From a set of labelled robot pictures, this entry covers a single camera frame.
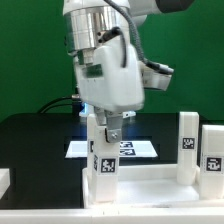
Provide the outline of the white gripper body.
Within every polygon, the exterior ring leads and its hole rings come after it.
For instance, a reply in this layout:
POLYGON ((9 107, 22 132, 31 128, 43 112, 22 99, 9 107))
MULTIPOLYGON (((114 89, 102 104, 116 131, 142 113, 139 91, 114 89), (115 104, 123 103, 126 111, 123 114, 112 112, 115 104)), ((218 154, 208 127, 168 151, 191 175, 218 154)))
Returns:
POLYGON ((94 51, 93 65, 73 61, 81 100, 111 112, 140 110, 144 90, 135 48, 127 46, 127 66, 121 67, 118 43, 106 43, 94 51))

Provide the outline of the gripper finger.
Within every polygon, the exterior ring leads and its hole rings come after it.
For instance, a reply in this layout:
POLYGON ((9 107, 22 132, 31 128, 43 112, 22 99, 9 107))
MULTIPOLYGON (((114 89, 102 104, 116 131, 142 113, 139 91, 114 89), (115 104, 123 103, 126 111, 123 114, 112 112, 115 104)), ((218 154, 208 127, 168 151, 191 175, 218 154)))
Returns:
POLYGON ((122 140, 123 115, 117 112, 105 112, 106 117, 106 141, 117 143, 122 140))
POLYGON ((106 125, 105 111, 102 108, 95 107, 94 113, 96 115, 97 124, 99 126, 105 126, 106 125))

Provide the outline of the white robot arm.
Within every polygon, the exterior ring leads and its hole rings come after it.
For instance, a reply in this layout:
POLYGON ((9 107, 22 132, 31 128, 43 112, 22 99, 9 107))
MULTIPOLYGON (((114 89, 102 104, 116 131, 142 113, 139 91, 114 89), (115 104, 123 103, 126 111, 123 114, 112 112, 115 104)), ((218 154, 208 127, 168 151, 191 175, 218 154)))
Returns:
POLYGON ((174 73, 145 57, 137 25, 150 14, 185 11, 194 1, 64 0, 79 95, 94 107, 107 142, 122 139, 122 114, 143 107, 144 91, 166 90, 174 73))

